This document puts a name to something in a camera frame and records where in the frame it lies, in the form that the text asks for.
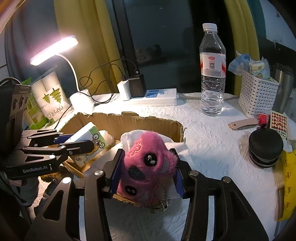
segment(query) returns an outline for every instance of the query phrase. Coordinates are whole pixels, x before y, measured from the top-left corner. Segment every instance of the lamp head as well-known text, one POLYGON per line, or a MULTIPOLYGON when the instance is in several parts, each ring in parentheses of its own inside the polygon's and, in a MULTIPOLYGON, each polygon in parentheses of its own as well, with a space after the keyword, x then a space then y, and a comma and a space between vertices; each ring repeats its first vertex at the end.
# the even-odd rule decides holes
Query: lamp head
POLYGON ((59 54, 60 52, 66 51, 77 44, 78 41, 74 35, 66 37, 36 54, 33 58, 30 59, 30 64, 35 66, 40 65, 42 62, 46 61, 50 57, 59 54))

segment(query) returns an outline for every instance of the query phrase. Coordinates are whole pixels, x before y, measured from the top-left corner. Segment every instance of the cardboard box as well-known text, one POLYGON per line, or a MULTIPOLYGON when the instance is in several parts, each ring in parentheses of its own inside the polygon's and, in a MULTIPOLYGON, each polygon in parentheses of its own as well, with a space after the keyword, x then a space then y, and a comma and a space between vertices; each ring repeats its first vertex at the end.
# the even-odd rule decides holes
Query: cardboard box
MULTIPOLYGON (((113 147, 120 140, 120 137, 125 132, 132 130, 146 130, 155 131, 159 134, 170 137, 174 142, 183 142, 184 130, 181 123, 174 120, 160 119, 154 116, 140 117, 134 112, 122 112, 121 115, 116 114, 104 114, 93 113, 92 115, 84 115, 78 113, 68 121, 65 126, 60 130, 65 134, 72 134, 80 130, 87 123, 92 122, 98 128, 98 130, 106 130, 115 139, 113 147)), ((63 163, 71 172, 73 172, 79 178, 84 178, 84 172, 90 167, 83 168, 69 158, 63 163)))

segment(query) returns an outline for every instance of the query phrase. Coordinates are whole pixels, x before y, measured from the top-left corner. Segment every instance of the pink plush toy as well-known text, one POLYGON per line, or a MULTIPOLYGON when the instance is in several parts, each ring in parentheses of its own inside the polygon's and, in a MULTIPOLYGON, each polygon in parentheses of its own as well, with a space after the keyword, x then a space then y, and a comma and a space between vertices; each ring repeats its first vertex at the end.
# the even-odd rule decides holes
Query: pink plush toy
POLYGON ((173 176, 176 162, 157 133, 143 133, 124 157, 117 193, 149 206, 155 199, 154 186, 173 176))

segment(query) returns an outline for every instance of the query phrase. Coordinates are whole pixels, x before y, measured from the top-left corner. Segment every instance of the power adapter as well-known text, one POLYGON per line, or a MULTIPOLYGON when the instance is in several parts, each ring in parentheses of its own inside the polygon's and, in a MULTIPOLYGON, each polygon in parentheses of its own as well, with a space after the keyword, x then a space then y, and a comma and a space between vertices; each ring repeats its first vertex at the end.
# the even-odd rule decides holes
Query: power adapter
POLYGON ((128 79, 131 96, 132 97, 144 97, 146 94, 146 85, 143 74, 135 75, 128 79))

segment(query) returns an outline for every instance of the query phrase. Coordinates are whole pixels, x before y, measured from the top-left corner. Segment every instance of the white power strip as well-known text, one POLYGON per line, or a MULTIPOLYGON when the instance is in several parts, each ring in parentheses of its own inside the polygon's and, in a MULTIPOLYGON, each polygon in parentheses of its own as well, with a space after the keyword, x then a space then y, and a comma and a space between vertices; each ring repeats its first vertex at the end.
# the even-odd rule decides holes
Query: white power strip
POLYGON ((177 105, 177 89, 147 90, 144 97, 131 98, 122 104, 136 104, 145 106, 177 105))

